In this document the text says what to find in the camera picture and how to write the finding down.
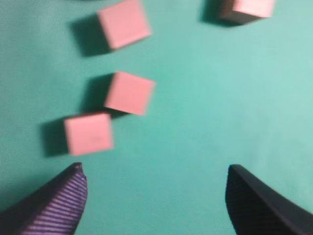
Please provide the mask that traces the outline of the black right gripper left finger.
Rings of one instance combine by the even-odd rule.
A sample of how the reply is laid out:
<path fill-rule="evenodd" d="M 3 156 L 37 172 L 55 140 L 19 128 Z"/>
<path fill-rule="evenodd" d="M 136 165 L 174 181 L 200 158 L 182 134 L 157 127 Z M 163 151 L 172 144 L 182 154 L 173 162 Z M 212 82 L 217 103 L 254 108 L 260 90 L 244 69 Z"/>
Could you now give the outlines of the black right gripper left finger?
<path fill-rule="evenodd" d="M 2 235 L 73 235 L 88 198 L 82 163 L 73 163 L 41 188 L 0 213 Z"/>

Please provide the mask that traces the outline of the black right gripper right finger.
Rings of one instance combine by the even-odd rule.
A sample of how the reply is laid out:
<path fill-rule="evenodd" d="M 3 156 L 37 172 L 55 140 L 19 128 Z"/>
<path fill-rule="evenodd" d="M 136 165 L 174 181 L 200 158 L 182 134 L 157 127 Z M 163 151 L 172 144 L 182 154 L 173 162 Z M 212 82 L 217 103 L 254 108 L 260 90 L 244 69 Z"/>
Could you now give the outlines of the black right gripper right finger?
<path fill-rule="evenodd" d="M 228 168 L 225 203 L 238 235 L 311 235 L 313 215 L 239 164 Z"/>

